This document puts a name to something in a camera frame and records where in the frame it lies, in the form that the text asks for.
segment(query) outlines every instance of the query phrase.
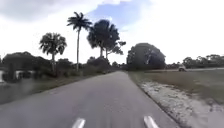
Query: palm tree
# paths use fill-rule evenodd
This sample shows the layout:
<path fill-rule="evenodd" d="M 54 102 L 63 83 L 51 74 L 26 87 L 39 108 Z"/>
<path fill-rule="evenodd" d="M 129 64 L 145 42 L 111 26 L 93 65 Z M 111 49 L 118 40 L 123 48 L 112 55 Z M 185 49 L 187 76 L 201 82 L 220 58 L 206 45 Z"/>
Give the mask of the palm tree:
<path fill-rule="evenodd" d="M 74 12 L 74 17 L 68 18 L 68 25 L 67 26 L 73 26 L 73 30 L 77 30 L 78 32 L 78 38 L 77 38 L 77 64 L 76 64 L 76 70 L 79 70 L 79 36 L 82 28 L 85 30 L 89 30 L 90 25 L 92 24 L 88 19 L 86 19 L 83 15 L 83 13 L 78 14 L 77 12 Z"/>
<path fill-rule="evenodd" d="M 103 56 L 103 51 L 106 50 L 106 56 L 108 51 L 112 50 L 116 46 L 116 41 L 119 40 L 119 33 L 114 24 L 109 20 L 102 19 L 96 22 L 89 31 L 87 40 L 92 48 L 100 48 L 100 56 Z"/>
<path fill-rule="evenodd" d="M 53 73 L 55 73 L 55 56 L 58 53 L 62 55 L 66 46 L 65 38 L 57 33 L 46 33 L 40 40 L 40 49 L 42 49 L 43 53 L 52 55 Z"/>

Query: tree trunk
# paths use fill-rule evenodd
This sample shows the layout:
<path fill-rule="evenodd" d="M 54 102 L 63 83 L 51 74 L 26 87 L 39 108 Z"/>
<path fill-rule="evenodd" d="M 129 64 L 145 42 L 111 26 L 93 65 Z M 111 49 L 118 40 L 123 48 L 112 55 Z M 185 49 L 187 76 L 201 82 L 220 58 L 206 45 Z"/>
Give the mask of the tree trunk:
<path fill-rule="evenodd" d="M 100 57 L 103 56 L 103 47 L 100 47 Z"/>
<path fill-rule="evenodd" d="M 79 71 L 79 35 L 80 31 L 78 31 L 78 38 L 77 38 L 77 64 L 76 64 L 76 71 Z"/>
<path fill-rule="evenodd" d="M 107 51 L 107 48 L 106 48 L 106 58 L 108 59 L 108 51 Z"/>
<path fill-rule="evenodd" d="M 55 74 L 55 53 L 52 53 L 52 71 L 53 71 L 53 74 Z"/>

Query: white lane marking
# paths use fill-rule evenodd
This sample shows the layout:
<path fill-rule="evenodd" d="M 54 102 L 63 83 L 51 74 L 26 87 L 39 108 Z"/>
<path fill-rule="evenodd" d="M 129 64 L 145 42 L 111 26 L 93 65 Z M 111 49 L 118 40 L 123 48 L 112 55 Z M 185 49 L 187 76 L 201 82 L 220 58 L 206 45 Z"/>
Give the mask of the white lane marking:
<path fill-rule="evenodd" d="M 78 118 L 76 122 L 73 124 L 72 128 L 83 128 L 86 120 L 83 118 Z"/>
<path fill-rule="evenodd" d="M 144 122 L 147 128 L 159 128 L 151 116 L 144 116 Z"/>

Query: grassy field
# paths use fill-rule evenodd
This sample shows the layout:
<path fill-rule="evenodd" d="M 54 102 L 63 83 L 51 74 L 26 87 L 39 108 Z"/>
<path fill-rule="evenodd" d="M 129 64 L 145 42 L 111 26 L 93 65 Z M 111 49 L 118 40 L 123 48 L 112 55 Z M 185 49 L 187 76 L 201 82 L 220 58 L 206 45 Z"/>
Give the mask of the grassy field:
<path fill-rule="evenodd" d="M 224 104 L 224 70 L 191 72 L 129 72 L 138 84 L 155 81 L 184 90 L 189 95 L 198 94 L 202 99 L 213 99 Z"/>

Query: roadside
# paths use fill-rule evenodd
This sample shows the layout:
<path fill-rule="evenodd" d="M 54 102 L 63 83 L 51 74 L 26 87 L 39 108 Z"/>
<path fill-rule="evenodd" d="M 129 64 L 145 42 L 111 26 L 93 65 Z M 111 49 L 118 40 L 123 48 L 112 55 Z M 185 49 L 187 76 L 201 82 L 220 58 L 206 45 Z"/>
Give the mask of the roadside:
<path fill-rule="evenodd" d="M 182 126 L 221 128 L 224 125 L 222 73 L 129 72 L 129 75 Z"/>
<path fill-rule="evenodd" d="M 7 86 L 0 86 L 0 104 L 5 104 L 14 100 L 22 99 L 34 93 L 40 93 L 56 87 L 67 85 L 73 82 L 90 78 L 91 76 L 71 76 L 59 77 L 57 79 L 23 79 L 19 83 L 8 84 Z"/>

